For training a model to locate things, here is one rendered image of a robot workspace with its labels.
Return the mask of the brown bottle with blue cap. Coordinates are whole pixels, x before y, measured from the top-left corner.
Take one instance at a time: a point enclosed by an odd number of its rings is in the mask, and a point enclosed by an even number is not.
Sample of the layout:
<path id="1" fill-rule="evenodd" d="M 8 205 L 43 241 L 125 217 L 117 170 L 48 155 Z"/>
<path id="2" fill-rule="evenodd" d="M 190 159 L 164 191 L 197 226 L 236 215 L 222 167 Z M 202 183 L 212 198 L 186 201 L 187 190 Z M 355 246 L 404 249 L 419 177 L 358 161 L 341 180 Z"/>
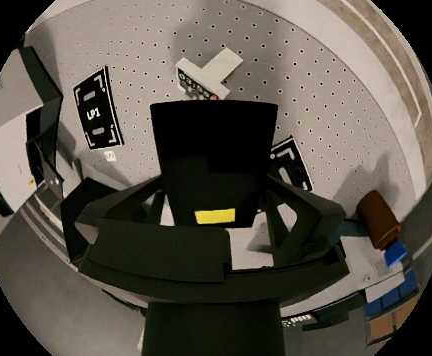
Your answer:
<path id="1" fill-rule="evenodd" d="M 386 251 L 384 258 L 388 268 L 406 255 L 400 236 L 401 225 L 377 190 L 368 192 L 356 207 L 373 248 Z"/>

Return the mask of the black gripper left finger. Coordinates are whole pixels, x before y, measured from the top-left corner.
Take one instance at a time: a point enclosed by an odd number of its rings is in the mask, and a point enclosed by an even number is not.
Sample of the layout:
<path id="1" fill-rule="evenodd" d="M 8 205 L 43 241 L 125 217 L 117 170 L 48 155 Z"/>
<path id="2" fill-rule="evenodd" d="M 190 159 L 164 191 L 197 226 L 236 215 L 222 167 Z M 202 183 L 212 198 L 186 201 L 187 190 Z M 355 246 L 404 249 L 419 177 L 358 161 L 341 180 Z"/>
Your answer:
<path id="1" fill-rule="evenodd" d="M 87 204 L 81 213 L 132 222 L 132 212 L 154 193 L 152 204 L 143 223 L 160 225 L 166 196 L 162 174 L 93 201 Z"/>

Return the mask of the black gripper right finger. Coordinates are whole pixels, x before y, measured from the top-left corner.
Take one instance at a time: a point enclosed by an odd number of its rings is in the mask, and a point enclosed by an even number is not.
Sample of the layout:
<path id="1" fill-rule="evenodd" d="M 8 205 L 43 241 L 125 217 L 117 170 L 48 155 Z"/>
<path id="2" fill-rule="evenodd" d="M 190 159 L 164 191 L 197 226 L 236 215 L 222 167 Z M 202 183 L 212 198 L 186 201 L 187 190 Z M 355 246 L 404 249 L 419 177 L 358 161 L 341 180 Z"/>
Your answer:
<path id="1" fill-rule="evenodd" d="M 273 194 L 297 215 L 290 233 L 279 213 Z M 274 266 L 287 264 L 306 244 L 329 240 L 347 216 L 341 204 L 290 185 L 269 174 L 265 176 L 262 198 Z"/>

